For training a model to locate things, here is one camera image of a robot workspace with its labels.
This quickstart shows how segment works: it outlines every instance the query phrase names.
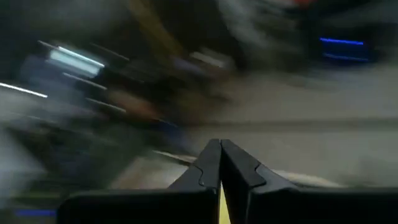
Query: fluorescent light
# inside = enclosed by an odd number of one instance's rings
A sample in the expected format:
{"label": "fluorescent light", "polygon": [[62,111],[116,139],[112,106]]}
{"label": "fluorescent light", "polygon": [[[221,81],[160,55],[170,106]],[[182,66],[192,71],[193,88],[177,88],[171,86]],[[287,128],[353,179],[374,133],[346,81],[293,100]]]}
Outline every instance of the fluorescent light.
{"label": "fluorescent light", "polygon": [[66,77],[79,80],[79,81],[81,81],[81,82],[87,83],[87,84],[89,84],[89,85],[98,87],[98,88],[103,89],[103,90],[107,90],[107,88],[106,88],[105,86],[101,86],[101,85],[99,85],[99,84],[97,84],[97,83],[94,83],[94,82],[91,82],[91,81],[88,81],[88,80],[85,80],[85,79],[76,77],[76,76],[71,75],[71,74],[68,74],[68,73],[66,73],[66,72],[63,72],[62,74],[65,75]]}
{"label": "fluorescent light", "polygon": [[201,60],[202,62],[209,63],[210,65],[214,65],[214,66],[217,66],[217,67],[220,67],[220,68],[224,67],[224,63],[222,61],[217,60],[217,59],[215,59],[213,57],[204,55],[202,53],[194,52],[193,54],[191,54],[191,56],[193,58],[195,58],[195,59]]}
{"label": "fluorescent light", "polygon": [[97,104],[99,104],[99,105],[107,106],[107,107],[110,107],[110,108],[112,108],[112,109],[121,111],[121,112],[123,112],[123,113],[127,113],[127,111],[126,111],[125,109],[120,108],[120,107],[118,107],[118,106],[114,106],[114,105],[111,105],[111,104],[107,104],[107,103],[104,103],[104,102],[101,102],[101,101],[98,101],[98,100],[94,100],[94,99],[91,99],[91,98],[86,98],[86,99],[89,100],[89,101],[91,101],[91,102],[93,102],[93,103],[97,103]]}
{"label": "fluorescent light", "polygon": [[353,44],[353,45],[363,45],[363,42],[355,41],[355,40],[336,40],[329,38],[319,38],[323,42],[332,42],[332,43],[341,43],[341,44]]}
{"label": "fluorescent light", "polygon": [[108,52],[108,53],[111,53],[111,54],[113,54],[113,55],[116,55],[116,56],[118,56],[118,57],[120,57],[120,58],[123,58],[124,60],[130,61],[130,59],[128,59],[127,57],[125,57],[125,56],[123,56],[123,55],[120,55],[120,54],[118,54],[118,53],[116,53],[116,52],[114,52],[114,51],[112,51],[112,50],[110,50],[110,49],[107,49],[107,48],[104,48],[104,47],[102,47],[102,46],[99,46],[98,44],[91,43],[91,45],[94,46],[94,47],[97,47],[97,48],[99,48],[99,49],[101,49],[101,50],[104,50],[104,51],[106,51],[106,52]]}
{"label": "fluorescent light", "polygon": [[55,210],[43,209],[19,209],[15,212],[19,217],[54,217],[57,214]]}
{"label": "fluorescent light", "polygon": [[16,86],[5,84],[5,83],[0,83],[0,86],[6,87],[6,88],[10,88],[10,89],[13,89],[13,90],[23,91],[24,93],[29,93],[29,94],[36,95],[36,96],[39,96],[39,97],[47,98],[47,95],[45,95],[45,94],[41,94],[41,93],[37,93],[37,92],[34,92],[34,91],[26,90],[24,88],[19,88],[19,87],[16,87]]}
{"label": "fluorescent light", "polygon": [[95,77],[98,72],[100,71],[100,67],[97,65],[94,65],[92,63],[87,63],[84,60],[80,60],[76,57],[72,57],[71,55],[68,55],[66,53],[63,53],[59,50],[52,50],[50,52],[50,58],[52,60],[56,60],[59,62],[62,62],[64,64],[67,64],[69,66],[79,68],[80,70],[86,71],[88,73],[94,74],[93,77]]}
{"label": "fluorescent light", "polygon": [[355,61],[360,61],[360,62],[368,62],[369,61],[369,59],[367,59],[367,58],[347,57],[347,56],[333,55],[333,54],[328,54],[328,53],[323,53],[323,56],[329,57],[329,58],[334,58],[334,59],[340,59],[340,60],[355,60]]}
{"label": "fluorescent light", "polygon": [[71,51],[71,50],[64,49],[63,47],[58,47],[58,49],[59,49],[61,52],[63,52],[63,53],[72,55],[72,56],[74,56],[74,57],[80,58],[80,59],[85,60],[85,61],[87,61],[87,62],[91,62],[91,63],[93,63],[93,64],[95,64],[95,65],[97,65],[97,66],[105,67],[105,65],[103,65],[102,63],[99,63],[99,62],[97,62],[97,61],[94,61],[94,60],[92,60],[92,59],[90,59],[90,58],[88,58],[88,57],[84,57],[84,56],[82,56],[82,55],[80,55],[80,54],[78,54],[78,53],[75,53],[75,52]]}
{"label": "fluorescent light", "polygon": [[55,47],[52,46],[51,44],[46,43],[46,42],[44,42],[44,41],[38,40],[38,42],[41,43],[42,45],[46,46],[46,47],[55,48]]}

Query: blue light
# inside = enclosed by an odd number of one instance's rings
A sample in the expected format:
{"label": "blue light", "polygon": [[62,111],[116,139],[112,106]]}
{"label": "blue light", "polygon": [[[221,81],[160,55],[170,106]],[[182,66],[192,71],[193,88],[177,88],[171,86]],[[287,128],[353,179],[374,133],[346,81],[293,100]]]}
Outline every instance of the blue light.
{"label": "blue light", "polygon": [[354,45],[363,45],[363,42],[355,41],[355,40],[336,40],[329,38],[319,38],[323,42],[332,42],[332,43],[341,43],[341,44],[354,44]]}
{"label": "blue light", "polygon": [[19,217],[54,217],[56,215],[55,210],[43,210],[43,209],[18,209],[15,212],[16,216]]}
{"label": "blue light", "polygon": [[367,59],[367,58],[347,57],[347,56],[333,55],[333,54],[328,54],[328,53],[324,53],[323,56],[329,57],[329,58],[334,58],[334,59],[340,59],[340,60],[355,60],[355,61],[360,61],[360,62],[368,62],[369,61],[369,59]]}

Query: yellow stripe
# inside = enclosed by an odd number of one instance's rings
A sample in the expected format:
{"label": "yellow stripe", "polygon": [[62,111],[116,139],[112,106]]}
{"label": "yellow stripe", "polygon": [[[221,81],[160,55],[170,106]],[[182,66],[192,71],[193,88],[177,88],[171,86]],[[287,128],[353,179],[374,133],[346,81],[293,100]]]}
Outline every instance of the yellow stripe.
{"label": "yellow stripe", "polygon": [[223,183],[221,183],[221,192],[220,192],[220,214],[218,219],[219,224],[231,224],[231,220],[229,220],[228,208],[226,205],[225,194]]}
{"label": "yellow stripe", "polygon": [[127,3],[157,56],[164,53],[181,55],[183,47],[166,31],[149,0],[128,0]]}

